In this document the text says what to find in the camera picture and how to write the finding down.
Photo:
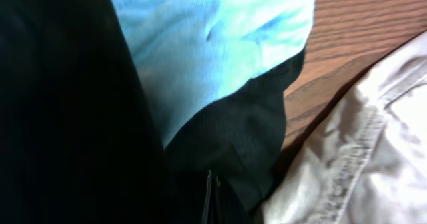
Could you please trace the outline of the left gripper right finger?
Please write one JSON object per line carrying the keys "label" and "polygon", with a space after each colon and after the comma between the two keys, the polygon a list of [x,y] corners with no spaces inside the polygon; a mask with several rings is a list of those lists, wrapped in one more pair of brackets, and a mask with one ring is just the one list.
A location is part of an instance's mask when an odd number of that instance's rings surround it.
{"label": "left gripper right finger", "polygon": [[221,208],[221,200],[220,200],[220,185],[221,182],[218,177],[215,178],[215,188],[214,188],[214,217],[215,217],[215,224],[222,224],[223,223],[223,217],[222,217],[222,208]]}

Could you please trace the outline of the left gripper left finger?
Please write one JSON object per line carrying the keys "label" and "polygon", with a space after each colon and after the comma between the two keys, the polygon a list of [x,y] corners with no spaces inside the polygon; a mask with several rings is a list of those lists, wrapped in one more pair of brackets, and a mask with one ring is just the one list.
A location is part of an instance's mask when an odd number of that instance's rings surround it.
{"label": "left gripper left finger", "polygon": [[209,223],[209,210],[210,210],[210,199],[211,199],[211,189],[212,189],[212,178],[213,174],[211,171],[208,171],[207,179],[206,179],[206,192],[205,192],[205,200],[203,204],[203,214],[201,218],[201,224]]}

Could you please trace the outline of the beige khaki shorts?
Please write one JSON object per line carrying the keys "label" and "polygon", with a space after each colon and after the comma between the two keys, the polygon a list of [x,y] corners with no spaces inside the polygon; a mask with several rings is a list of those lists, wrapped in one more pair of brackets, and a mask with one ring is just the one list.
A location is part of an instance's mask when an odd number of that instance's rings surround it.
{"label": "beige khaki shorts", "polygon": [[426,222],[426,35],[375,64],[304,141],[256,223]]}

